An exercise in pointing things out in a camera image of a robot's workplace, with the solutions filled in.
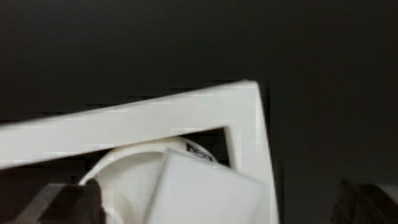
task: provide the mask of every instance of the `white object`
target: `white object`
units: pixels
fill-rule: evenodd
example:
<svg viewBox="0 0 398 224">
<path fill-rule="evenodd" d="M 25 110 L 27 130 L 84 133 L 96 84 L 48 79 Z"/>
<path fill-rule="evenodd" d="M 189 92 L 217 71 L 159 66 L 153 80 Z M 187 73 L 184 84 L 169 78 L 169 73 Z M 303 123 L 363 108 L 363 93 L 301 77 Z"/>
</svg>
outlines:
<svg viewBox="0 0 398 224">
<path fill-rule="evenodd" d="M 187 144 L 212 157 L 192 141 L 173 137 L 116 148 L 102 158 L 80 184 L 93 178 L 98 180 L 109 224 L 144 223 L 164 153 L 178 150 L 191 154 Z"/>
<path fill-rule="evenodd" d="M 187 144 L 180 137 L 155 140 L 100 160 L 80 184 L 96 178 L 107 224 L 253 223 L 265 186 L 199 158 Z"/>
<path fill-rule="evenodd" d="M 253 224 L 265 186 L 228 167 L 166 153 L 146 224 Z"/>
<path fill-rule="evenodd" d="M 244 81 L 0 128 L 0 169 L 224 128 L 231 168 L 267 185 L 256 224 L 278 224 L 258 84 Z"/>
</svg>

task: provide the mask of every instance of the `dark gap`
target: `dark gap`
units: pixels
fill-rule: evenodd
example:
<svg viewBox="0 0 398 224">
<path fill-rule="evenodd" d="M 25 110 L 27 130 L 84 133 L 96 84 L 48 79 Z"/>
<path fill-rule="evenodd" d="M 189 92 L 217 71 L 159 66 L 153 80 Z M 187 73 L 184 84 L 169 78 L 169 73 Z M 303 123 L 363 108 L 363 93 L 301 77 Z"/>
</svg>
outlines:
<svg viewBox="0 0 398 224">
<path fill-rule="evenodd" d="M 219 163 L 230 166 L 230 154 L 224 128 L 182 135 L 210 151 Z"/>
</svg>

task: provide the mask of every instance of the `black background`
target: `black background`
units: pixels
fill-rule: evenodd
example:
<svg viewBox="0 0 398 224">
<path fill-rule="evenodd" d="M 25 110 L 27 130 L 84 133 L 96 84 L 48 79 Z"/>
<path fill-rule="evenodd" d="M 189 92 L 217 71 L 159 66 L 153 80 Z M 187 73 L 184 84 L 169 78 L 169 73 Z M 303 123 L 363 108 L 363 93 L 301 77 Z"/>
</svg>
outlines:
<svg viewBox="0 0 398 224">
<path fill-rule="evenodd" d="M 398 180 L 397 0 L 0 0 L 2 123 L 271 81 L 285 222 Z"/>
</svg>

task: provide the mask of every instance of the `black object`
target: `black object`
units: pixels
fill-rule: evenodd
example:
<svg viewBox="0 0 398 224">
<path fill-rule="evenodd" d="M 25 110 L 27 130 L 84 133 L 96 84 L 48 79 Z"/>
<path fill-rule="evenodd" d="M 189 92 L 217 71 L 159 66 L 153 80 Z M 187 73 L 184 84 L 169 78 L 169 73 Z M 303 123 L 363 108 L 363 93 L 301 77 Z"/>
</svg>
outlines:
<svg viewBox="0 0 398 224">
<path fill-rule="evenodd" d="M 398 204 L 375 184 L 342 181 L 333 224 L 398 224 Z"/>
<path fill-rule="evenodd" d="M 102 190 L 95 180 L 86 186 L 48 184 L 9 224 L 104 224 Z"/>
</svg>

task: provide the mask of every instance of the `white bracket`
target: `white bracket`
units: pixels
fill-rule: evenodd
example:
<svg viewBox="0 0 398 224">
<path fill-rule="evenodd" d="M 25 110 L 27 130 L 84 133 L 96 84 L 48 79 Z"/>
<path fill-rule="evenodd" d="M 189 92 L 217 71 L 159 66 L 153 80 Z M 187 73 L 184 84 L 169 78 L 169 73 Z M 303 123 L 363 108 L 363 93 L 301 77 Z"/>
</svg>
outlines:
<svg viewBox="0 0 398 224">
<path fill-rule="evenodd" d="M 231 168 L 267 185 L 256 224 L 278 224 L 272 162 L 256 82 L 242 81 L 173 96 L 0 128 L 0 169 L 217 128 L 226 130 Z"/>
</svg>

